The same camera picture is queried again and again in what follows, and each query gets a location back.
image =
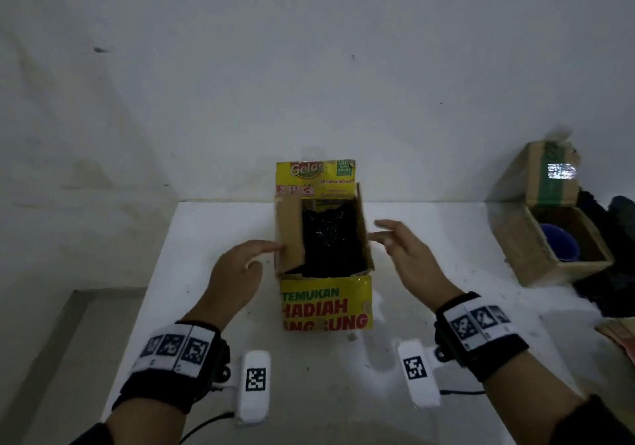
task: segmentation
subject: wrist-mounted device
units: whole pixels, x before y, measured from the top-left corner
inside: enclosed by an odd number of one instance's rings
[[[498,305],[469,292],[436,312],[434,341],[441,361],[456,361],[485,381],[529,345]]]
[[[192,405],[223,383],[229,347],[215,326],[177,321],[151,334],[112,409],[132,398],[149,398],[189,413]]]

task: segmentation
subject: black cable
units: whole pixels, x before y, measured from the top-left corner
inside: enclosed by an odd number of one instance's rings
[[[221,413],[220,415],[218,415],[218,416],[216,416],[214,418],[210,418],[209,420],[206,420],[205,422],[202,422],[201,425],[197,426],[194,430],[192,430],[191,432],[187,433],[185,437],[181,438],[181,441],[179,441],[179,445],[181,443],[183,443],[184,441],[186,441],[189,437],[194,435],[196,432],[201,430],[202,427],[210,425],[211,422],[215,422],[217,420],[222,420],[223,418],[234,418],[234,415],[235,415],[235,413],[233,411],[226,411],[225,413]]]
[[[479,390],[477,392],[464,392],[461,390],[439,390],[441,395],[484,395],[485,390]]]

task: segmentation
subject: table surface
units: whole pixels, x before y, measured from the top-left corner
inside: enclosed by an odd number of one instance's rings
[[[527,289],[516,281],[488,224],[483,203],[368,203],[368,223],[399,219],[433,250],[448,278],[501,304],[532,353],[572,388],[575,382],[540,316],[562,310],[595,312],[564,286]],[[149,334],[179,319],[202,295],[219,255],[247,239],[274,239],[271,203],[180,203],[156,264],[139,316],[110,392],[107,417],[132,363]],[[271,353],[271,403],[266,421],[237,428],[214,423],[189,439],[207,443],[383,443],[471,445],[513,443],[484,396],[443,397],[439,408],[415,409],[394,352],[396,343],[420,338],[434,343],[433,314],[419,304],[373,243],[373,314],[367,331],[284,331],[273,257],[263,258],[256,297],[229,324],[224,338],[233,357],[247,350]],[[435,371],[440,388],[479,390],[455,362]],[[235,408],[235,392],[210,393],[196,404],[186,430]]]

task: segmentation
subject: torn cardboard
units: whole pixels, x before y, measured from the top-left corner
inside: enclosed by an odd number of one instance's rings
[[[373,327],[372,281],[375,269],[362,209],[361,188],[354,182],[354,161],[278,163],[275,221],[278,242],[286,247],[275,257],[280,280],[282,322],[290,331],[369,329]],[[321,211],[352,200],[356,233],[366,269],[348,277],[306,278],[290,272],[305,263],[303,206]]]
[[[505,207],[493,233],[523,286],[573,283],[604,270],[614,259],[597,227],[575,205],[580,156],[568,142],[537,141],[521,153],[525,159],[524,203]],[[579,261],[561,262],[540,224],[554,224],[580,245]]]

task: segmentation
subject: blue cup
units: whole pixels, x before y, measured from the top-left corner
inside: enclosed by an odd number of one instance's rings
[[[580,245],[568,232],[553,224],[541,224],[540,229],[545,233],[547,244],[560,261],[570,263],[580,260]]]

